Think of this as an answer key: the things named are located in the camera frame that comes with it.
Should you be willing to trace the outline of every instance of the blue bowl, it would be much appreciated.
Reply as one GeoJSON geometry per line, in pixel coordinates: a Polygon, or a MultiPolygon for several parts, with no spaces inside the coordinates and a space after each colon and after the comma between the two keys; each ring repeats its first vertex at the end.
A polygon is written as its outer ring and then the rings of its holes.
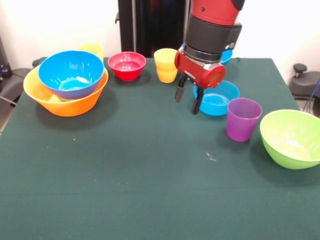
{"type": "MultiPolygon", "coordinates": [[[[197,98],[197,86],[193,89],[194,98],[197,98]]],[[[223,80],[217,87],[204,90],[200,111],[209,116],[223,116],[228,112],[228,104],[232,99],[240,96],[239,89],[233,83],[223,80]]]]}
{"type": "Polygon", "coordinates": [[[82,99],[92,94],[104,74],[104,63],[86,51],[63,51],[48,57],[39,68],[39,79],[62,99],[82,99]]]}
{"type": "Polygon", "coordinates": [[[226,50],[222,53],[222,57],[221,57],[221,64],[223,66],[227,66],[227,64],[229,63],[230,59],[232,58],[233,55],[233,51],[232,50],[226,50]]]}

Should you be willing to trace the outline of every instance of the plastic bowl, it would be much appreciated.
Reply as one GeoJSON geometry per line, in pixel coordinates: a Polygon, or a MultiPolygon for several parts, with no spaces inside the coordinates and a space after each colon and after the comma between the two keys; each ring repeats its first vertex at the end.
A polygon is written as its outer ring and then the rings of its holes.
{"type": "MultiPolygon", "coordinates": [[[[194,98],[197,98],[197,86],[193,89],[194,98]]],[[[240,96],[239,89],[233,83],[223,80],[217,87],[204,90],[200,111],[209,116],[223,116],[228,112],[228,103],[240,96]]]]}
{"type": "Polygon", "coordinates": [[[123,51],[108,59],[108,65],[114,74],[125,82],[136,80],[146,63],[143,55],[133,51],[123,51]]]}
{"type": "Polygon", "coordinates": [[[298,110],[277,110],[261,121],[266,151],[280,166],[297,170],[320,164],[320,119],[298,110]]]}
{"type": "Polygon", "coordinates": [[[62,99],[92,94],[104,74],[104,63],[87,51],[63,51],[48,57],[39,68],[41,82],[62,99]]]}
{"type": "Polygon", "coordinates": [[[25,93],[54,115],[61,117],[74,117],[91,110],[108,82],[108,72],[104,69],[101,81],[94,91],[81,99],[62,101],[57,95],[49,91],[38,77],[39,67],[31,70],[23,81],[25,93]]]}
{"type": "Polygon", "coordinates": [[[227,66],[227,64],[229,63],[230,59],[232,58],[233,55],[233,51],[232,50],[226,50],[222,53],[222,57],[221,57],[221,64],[223,66],[227,66]]]}

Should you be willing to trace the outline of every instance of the cup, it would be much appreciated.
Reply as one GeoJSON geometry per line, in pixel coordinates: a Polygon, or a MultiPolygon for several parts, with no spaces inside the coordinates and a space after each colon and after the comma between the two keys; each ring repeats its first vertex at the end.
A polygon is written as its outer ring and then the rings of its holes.
{"type": "Polygon", "coordinates": [[[178,69],[175,65],[177,50],[171,48],[162,48],[154,53],[156,73],[159,80],[163,83],[172,83],[177,76],[178,69]]]}
{"type": "Polygon", "coordinates": [[[226,133],[236,142],[246,142],[254,132],[262,115],[262,107],[256,101],[239,97],[228,104],[226,133]]]}
{"type": "Polygon", "coordinates": [[[77,48],[79,51],[85,51],[97,55],[101,61],[104,61],[104,47],[96,43],[87,43],[77,48]]]}

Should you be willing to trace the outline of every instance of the yellow cup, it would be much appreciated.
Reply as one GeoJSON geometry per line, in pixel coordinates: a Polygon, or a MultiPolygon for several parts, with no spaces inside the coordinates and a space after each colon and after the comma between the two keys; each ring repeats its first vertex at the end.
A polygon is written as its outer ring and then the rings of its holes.
{"type": "Polygon", "coordinates": [[[171,48],[162,48],[154,53],[156,73],[159,80],[163,83],[172,83],[177,76],[178,69],[175,65],[177,50],[171,48]]]}
{"type": "Polygon", "coordinates": [[[86,51],[97,55],[101,61],[104,61],[104,47],[96,43],[87,43],[77,48],[79,51],[86,51]]]}

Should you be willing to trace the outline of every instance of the stacked bowls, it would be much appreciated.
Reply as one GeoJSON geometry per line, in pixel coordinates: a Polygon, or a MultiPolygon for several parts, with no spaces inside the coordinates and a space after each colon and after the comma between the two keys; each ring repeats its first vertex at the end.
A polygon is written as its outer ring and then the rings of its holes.
{"type": "Polygon", "coordinates": [[[23,88],[49,112],[73,117],[93,108],[107,81],[101,57],[85,50],[70,50],[48,57],[29,72],[23,88]]]}

